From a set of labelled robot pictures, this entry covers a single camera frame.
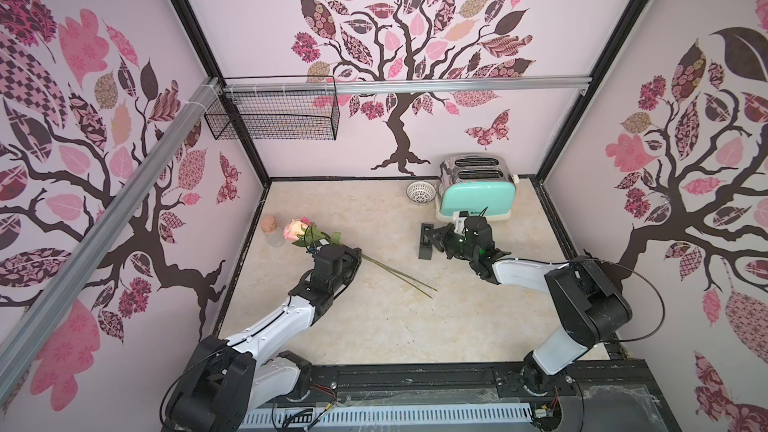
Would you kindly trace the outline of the peach artificial rose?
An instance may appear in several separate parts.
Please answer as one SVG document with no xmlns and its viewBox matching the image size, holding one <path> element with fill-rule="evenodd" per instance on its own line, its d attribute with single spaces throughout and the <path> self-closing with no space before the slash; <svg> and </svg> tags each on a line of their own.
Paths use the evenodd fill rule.
<svg viewBox="0 0 768 432">
<path fill-rule="evenodd" d="M 297 237 L 296 237 L 297 232 L 301 232 L 301 224 L 299 223 L 299 220 L 300 219 L 292 220 L 283 230 L 284 238 L 287 241 L 290 241 L 293 245 L 294 245 L 294 242 L 297 240 Z M 295 246 L 303 247 L 307 253 L 309 253 L 310 255 L 314 255 L 322 245 L 328 245 L 328 244 L 333 244 L 333 243 L 328 243 L 325 240 L 323 240 L 320 243 L 316 243 L 316 247 L 314 247 L 313 249 L 307 249 L 305 246 L 297 246 L 297 245 Z"/>
</svg>

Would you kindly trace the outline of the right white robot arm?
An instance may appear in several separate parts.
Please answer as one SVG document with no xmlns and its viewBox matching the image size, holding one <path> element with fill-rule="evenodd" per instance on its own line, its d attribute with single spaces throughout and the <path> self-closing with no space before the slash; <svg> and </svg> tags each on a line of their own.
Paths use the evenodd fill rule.
<svg viewBox="0 0 768 432">
<path fill-rule="evenodd" d="M 448 259 L 466 261 L 486 282 L 549 294 L 560 325 L 523 360 L 519 382 L 531 395 L 549 392 L 564 369 L 632 319 L 629 303 L 596 259 L 547 262 L 514 257 L 496 246 L 492 227 L 481 216 L 460 216 L 422 236 Z"/>
</svg>

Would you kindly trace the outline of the pink artificial rose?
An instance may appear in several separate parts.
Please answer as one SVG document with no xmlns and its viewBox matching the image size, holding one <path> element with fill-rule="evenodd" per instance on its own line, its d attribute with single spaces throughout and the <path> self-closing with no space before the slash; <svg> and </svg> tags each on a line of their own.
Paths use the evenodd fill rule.
<svg viewBox="0 0 768 432">
<path fill-rule="evenodd" d="M 294 242 L 294 245 L 305 246 L 307 249 L 313 249 L 314 247 L 316 247 L 316 243 L 320 243 L 323 240 L 325 240 L 328 243 L 342 245 L 340 232 L 326 233 L 322 231 L 316 223 L 312 222 L 310 219 L 306 217 L 302 217 L 299 220 L 299 223 L 301 224 L 301 232 L 297 232 L 296 234 L 297 240 Z M 431 298 L 431 295 L 429 295 L 424 290 L 424 287 L 432 291 L 436 291 L 436 288 L 432 287 L 431 285 L 428 285 L 425 282 L 413 276 L 405 274 L 404 272 L 396 270 L 395 268 L 383 262 L 380 262 L 368 255 L 363 254 L 362 259 L 387 271 L 391 275 L 407 283 L 408 285 L 410 285 L 411 287 L 413 287 L 414 289 L 416 289 L 417 291 L 421 292 L 422 294 L 426 295 L 429 298 Z"/>
</svg>

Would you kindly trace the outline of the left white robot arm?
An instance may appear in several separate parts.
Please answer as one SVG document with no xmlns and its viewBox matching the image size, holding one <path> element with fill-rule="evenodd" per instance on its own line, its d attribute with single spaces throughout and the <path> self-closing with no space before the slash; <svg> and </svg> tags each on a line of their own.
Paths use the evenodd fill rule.
<svg viewBox="0 0 768 432">
<path fill-rule="evenodd" d="M 279 397 L 309 394 L 312 364 L 280 348 L 308 330 L 354 280 L 362 250 L 321 244 L 274 311 L 227 338 L 208 336 L 161 400 L 163 431 L 236 431 L 246 415 Z"/>
</svg>

